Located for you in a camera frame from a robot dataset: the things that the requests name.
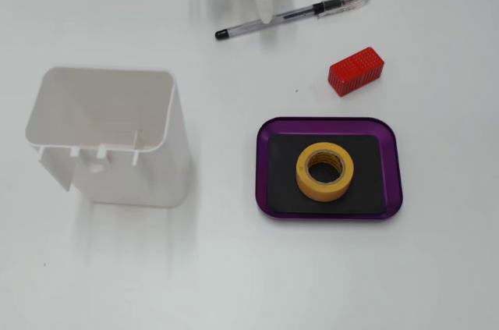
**purple tray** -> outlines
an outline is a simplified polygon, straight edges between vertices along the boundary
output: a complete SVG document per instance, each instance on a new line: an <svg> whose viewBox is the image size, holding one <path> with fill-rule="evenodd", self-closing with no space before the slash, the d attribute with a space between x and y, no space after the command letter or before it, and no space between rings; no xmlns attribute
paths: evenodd
<svg viewBox="0 0 499 330"><path fill-rule="evenodd" d="M332 215L280 213L267 203L268 141L275 134L373 135L380 143L385 212L379 215ZM386 219L402 206L402 184L398 168L397 143L391 128L374 118L276 118L261 126L257 136L257 203L267 215L281 219Z"/></svg>

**white surface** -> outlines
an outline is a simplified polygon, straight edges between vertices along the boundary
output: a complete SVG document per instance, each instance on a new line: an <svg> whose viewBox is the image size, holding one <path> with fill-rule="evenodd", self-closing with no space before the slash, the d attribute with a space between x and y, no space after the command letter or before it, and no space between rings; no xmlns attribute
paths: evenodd
<svg viewBox="0 0 499 330"><path fill-rule="evenodd" d="M0 328L499 327L498 0L373 0L216 42L251 1L0 0ZM382 79L339 98L329 66L367 46ZM88 206L36 163L24 127L55 63L175 72L196 162L184 205ZM388 123L401 211L263 215L256 134L279 115Z"/></svg>
<svg viewBox="0 0 499 330"><path fill-rule="evenodd" d="M92 203L173 208L186 198L191 156L166 70L52 68L26 137L59 184Z"/></svg>

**roll of tape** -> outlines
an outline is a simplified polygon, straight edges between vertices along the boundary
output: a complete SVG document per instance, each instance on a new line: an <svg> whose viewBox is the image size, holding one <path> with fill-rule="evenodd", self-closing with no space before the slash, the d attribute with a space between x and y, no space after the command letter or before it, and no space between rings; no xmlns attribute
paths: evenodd
<svg viewBox="0 0 499 330"><path fill-rule="evenodd" d="M319 163L333 166L340 176L333 182L315 180L309 169ZM296 162L296 182L300 190L312 200L327 202L345 194L353 177L353 160L350 154L337 144L315 143L301 153Z"/></svg>

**white plastic container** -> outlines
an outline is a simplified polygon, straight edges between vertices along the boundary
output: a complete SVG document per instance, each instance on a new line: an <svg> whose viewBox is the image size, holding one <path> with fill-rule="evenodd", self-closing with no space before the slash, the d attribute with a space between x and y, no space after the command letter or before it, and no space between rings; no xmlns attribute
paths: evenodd
<svg viewBox="0 0 499 330"><path fill-rule="evenodd" d="M26 137L66 190L96 203L174 207L189 188L179 92L162 69L55 67Z"/></svg>

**container opening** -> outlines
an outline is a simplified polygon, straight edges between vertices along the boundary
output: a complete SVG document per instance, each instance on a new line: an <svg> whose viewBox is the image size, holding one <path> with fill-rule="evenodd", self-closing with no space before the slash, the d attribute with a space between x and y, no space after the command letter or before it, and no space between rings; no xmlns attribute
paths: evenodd
<svg viewBox="0 0 499 330"><path fill-rule="evenodd" d="M139 136L140 149L156 147L165 134L174 84L165 71L51 69L26 137L40 145L133 149Z"/></svg>

